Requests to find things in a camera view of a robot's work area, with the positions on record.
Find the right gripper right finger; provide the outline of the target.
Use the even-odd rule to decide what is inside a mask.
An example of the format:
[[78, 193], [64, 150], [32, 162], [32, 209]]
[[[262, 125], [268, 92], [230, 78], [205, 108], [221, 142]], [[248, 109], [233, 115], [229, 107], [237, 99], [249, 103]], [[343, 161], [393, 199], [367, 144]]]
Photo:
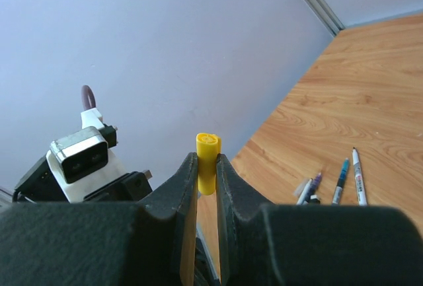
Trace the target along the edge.
[[281, 205], [216, 162], [223, 285], [421, 285], [422, 237], [392, 207]]

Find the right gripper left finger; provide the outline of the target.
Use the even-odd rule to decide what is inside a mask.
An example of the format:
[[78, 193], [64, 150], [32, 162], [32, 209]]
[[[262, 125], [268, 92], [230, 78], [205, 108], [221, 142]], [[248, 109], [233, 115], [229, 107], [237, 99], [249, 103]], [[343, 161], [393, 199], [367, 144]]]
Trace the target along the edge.
[[2, 285], [192, 285], [198, 158], [138, 202], [16, 203], [1, 214]]

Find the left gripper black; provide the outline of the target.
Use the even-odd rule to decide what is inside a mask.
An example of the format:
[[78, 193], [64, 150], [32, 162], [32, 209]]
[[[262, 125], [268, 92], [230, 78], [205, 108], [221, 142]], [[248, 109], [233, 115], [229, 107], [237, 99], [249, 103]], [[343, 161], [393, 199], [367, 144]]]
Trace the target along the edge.
[[[149, 184], [151, 172], [127, 172], [122, 177], [91, 194], [86, 201], [139, 201], [151, 193]], [[66, 200], [56, 179], [48, 167], [46, 155], [41, 157], [34, 166], [21, 178], [15, 187], [12, 201], [15, 203]]]

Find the yellow pen cap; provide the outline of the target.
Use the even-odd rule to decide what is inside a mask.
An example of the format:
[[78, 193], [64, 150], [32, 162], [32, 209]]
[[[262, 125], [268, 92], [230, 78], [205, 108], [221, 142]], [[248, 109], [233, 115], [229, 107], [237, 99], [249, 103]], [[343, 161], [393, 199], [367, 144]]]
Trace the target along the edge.
[[197, 134], [198, 189], [202, 195], [209, 196], [215, 192], [216, 161], [220, 152], [221, 139], [218, 135], [210, 133]]

